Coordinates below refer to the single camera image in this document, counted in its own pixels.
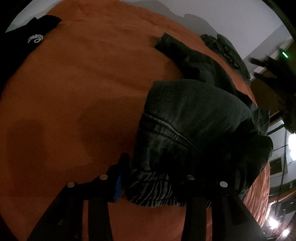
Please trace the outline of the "orange fleece blanket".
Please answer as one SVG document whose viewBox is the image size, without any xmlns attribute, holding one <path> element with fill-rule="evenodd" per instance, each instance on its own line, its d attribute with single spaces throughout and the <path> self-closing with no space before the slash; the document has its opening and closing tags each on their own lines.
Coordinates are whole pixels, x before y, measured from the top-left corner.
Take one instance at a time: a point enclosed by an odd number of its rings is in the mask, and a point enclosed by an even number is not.
<svg viewBox="0 0 296 241">
<path fill-rule="evenodd" d="M 108 203 L 113 240 L 184 240 L 186 205 L 147 207 L 125 196 L 147 95 L 156 81 L 182 79 L 155 45 L 169 34 L 211 57 L 255 104 L 249 86 L 197 34 L 147 9 L 62 1 L 47 15 L 62 21 L 1 92 L 1 240 L 29 240 L 68 183 L 105 175 L 122 153 L 122 196 Z"/>
</svg>

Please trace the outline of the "dark green pants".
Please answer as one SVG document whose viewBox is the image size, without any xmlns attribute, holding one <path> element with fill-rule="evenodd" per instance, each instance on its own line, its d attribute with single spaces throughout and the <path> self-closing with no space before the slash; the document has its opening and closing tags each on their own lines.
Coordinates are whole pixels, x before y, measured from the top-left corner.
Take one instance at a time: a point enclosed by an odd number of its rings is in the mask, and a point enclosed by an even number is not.
<svg viewBox="0 0 296 241">
<path fill-rule="evenodd" d="M 269 112 L 234 86 L 211 57 L 163 34 L 155 48 L 182 79 L 156 81 L 147 95 L 125 196 L 134 204 L 185 206 L 221 182 L 244 199 L 267 164 Z"/>
</svg>

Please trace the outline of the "black garment with white script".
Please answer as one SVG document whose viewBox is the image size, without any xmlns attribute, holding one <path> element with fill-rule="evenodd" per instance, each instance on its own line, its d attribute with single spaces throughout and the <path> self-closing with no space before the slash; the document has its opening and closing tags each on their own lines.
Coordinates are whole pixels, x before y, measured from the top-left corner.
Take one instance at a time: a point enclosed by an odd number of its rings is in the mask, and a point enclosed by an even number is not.
<svg viewBox="0 0 296 241">
<path fill-rule="evenodd" d="M 32 18 L 26 25 L 5 32 L 1 36 L 1 92 L 10 78 L 62 20 L 57 16 L 44 15 Z"/>
</svg>

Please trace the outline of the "dark patterned garment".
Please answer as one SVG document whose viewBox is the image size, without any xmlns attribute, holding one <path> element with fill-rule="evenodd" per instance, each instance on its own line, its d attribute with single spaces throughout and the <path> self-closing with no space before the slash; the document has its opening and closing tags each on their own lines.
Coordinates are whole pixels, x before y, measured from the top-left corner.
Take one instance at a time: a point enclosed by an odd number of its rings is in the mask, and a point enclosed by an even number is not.
<svg viewBox="0 0 296 241">
<path fill-rule="evenodd" d="M 217 37 L 203 34 L 200 36 L 205 45 L 223 58 L 236 73 L 238 73 L 244 82 L 250 86 L 250 73 L 232 43 L 223 35 L 217 34 Z"/>
</svg>

